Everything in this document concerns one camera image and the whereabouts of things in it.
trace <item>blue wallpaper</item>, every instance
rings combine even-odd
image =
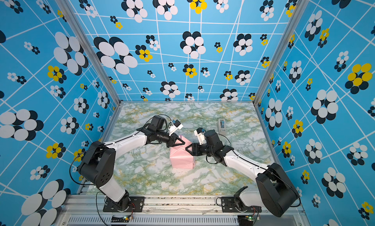
[[[0,1],[0,225],[51,225],[115,105],[54,0]]]
[[[69,0],[124,101],[253,100],[298,0]]]
[[[375,0],[310,0],[256,105],[311,225],[375,225]]]

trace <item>marble tabletop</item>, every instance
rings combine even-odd
[[[226,137],[234,149],[261,163],[274,162],[254,106],[249,102],[127,102],[110,140],[132,133],[160,114],[178,119],[183,128],[176,134],[193,143],[198,142],[195,129],[217,130],[218,119],[224,118]],[[219,138],[229,145],[224,137]],[[172,168],[169,155],[170,149],[165,144],[136,148],[116,160],[115,179],[130,195],[233,195],[243,186],[257,189],[250,178],[222,164],[209,164],[205,156],[195,157],[195,167],[189,170]],[[96,192],[90,186],[87,194]]]

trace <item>pink paper carton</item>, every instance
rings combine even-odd
[[[195,158],[185,150],[185,147],[189,146],[191,142],[181,135],[180,138],[185,142],[185,145],[171,147],[169,158],[171,159],[172,167],[193,169],[195,166]]]

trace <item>mounting plate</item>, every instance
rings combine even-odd
[[[129,197],[129,207],[123,212],[142,212],[144,197]],[[114,204],[114,202],[109,201],[108,198],[105,199],[103,212],[121,212],[120,208]]]
[[[239,211],[237,210],[236,205],[234,204],[234,197],[221,197],[221,209],[223,213],[254,213],[254,208],[256,210],[255,212],[262,212],[262,208],[260,206],[251,206],[245,212]]]

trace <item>black cable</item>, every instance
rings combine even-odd
[[[100,219],[102,220],[102,222],[103,222],[106,226],[108,226],[108,224],[106,224],[106,223],[104,222],[104,220],[102,219],[102,217],[100,216],[100,214],[99,214],[99,209],[97,208],[97,194],[98,194],[98,193],[101,193],[101,192],[97,192],[97,193],[96,193],[96,196],[95,196],[96,211],[97,211],[97,214],[99,215]]]

